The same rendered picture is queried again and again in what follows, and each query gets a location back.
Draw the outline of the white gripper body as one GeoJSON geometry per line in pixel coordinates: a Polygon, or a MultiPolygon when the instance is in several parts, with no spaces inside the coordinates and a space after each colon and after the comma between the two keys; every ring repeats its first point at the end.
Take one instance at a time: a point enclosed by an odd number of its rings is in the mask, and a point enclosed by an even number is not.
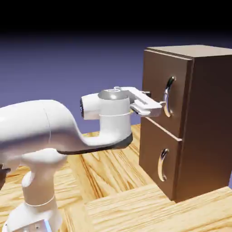
{"type": "Polygon", "coordinates": [[[162,105],[135,87],[127,87],[130,108],[140,116],[159,116],[162,105]]]}

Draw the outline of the brown cabinet door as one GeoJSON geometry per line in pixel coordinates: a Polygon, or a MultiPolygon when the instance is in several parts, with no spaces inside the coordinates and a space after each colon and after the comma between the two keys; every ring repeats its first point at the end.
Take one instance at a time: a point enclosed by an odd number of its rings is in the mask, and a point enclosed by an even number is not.
{"type": "Polygon", "coordinates": [[[181,141],[177,141],[148,119],[141,119],[139,165],[170,200],[175,199],[181,146],[181,141]],[[158,177],[157,166],[164,149],[169,149],[169,153],[163,163],[167,179],[162,182],[158,177]]]}
{"type": "Polygon", "coordinates": [[[156,102],[164,100],[164,91],[169,87],[168,107],[171,116],[162,110],[151,119],[175,137],[182,139],[186,116],[189,83],[193,60],[174,55],[144,51],[142,90],[151,92],[156,102]]]}

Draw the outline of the brown wooden cabinet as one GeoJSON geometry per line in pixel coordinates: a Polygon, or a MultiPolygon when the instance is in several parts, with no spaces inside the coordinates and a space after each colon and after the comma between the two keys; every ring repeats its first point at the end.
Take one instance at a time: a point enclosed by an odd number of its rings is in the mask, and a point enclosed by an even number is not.
{"type": "Polygon", "coordinates": [[[228,186],[232,172],[232,48],[206,45],[148,47],[193,60],[175,202],[228,186]]]}

